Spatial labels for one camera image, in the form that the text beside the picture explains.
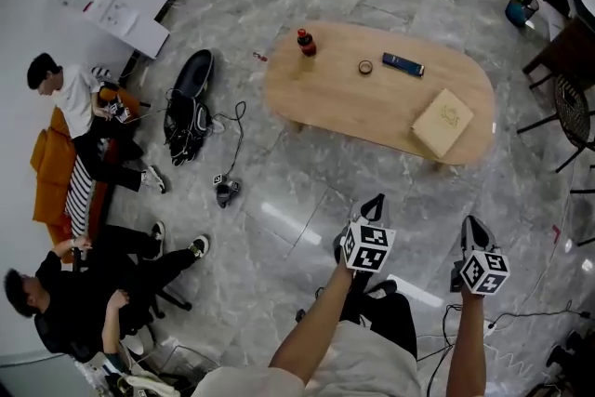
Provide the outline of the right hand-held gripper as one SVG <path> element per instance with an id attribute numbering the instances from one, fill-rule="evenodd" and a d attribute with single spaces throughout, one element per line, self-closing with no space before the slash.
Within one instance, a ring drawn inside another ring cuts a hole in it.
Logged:
<path id="1" fill-rule="evenodd" d="M 467 215 L 461 225 L 460 245 L 464 259 L 456 261 L 451 271 L 450 291 L 467 288 L 474 295 L 496 294 L 510 277 L 510 268 L 506 256 L 494 253 L 493 233 L 479 218 Z"/>

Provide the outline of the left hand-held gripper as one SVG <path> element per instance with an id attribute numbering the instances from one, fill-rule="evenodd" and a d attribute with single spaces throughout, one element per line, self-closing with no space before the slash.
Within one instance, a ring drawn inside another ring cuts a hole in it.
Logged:
<path id="1" fill-rule="evenodd" d="M 351 208 L 351 222 L 335 238 L 333 248 L 348 269 L 379 273 L 394 245 L 396 231 L 389 225 L 389 201 L 384 193 L 359 199 Z"/>

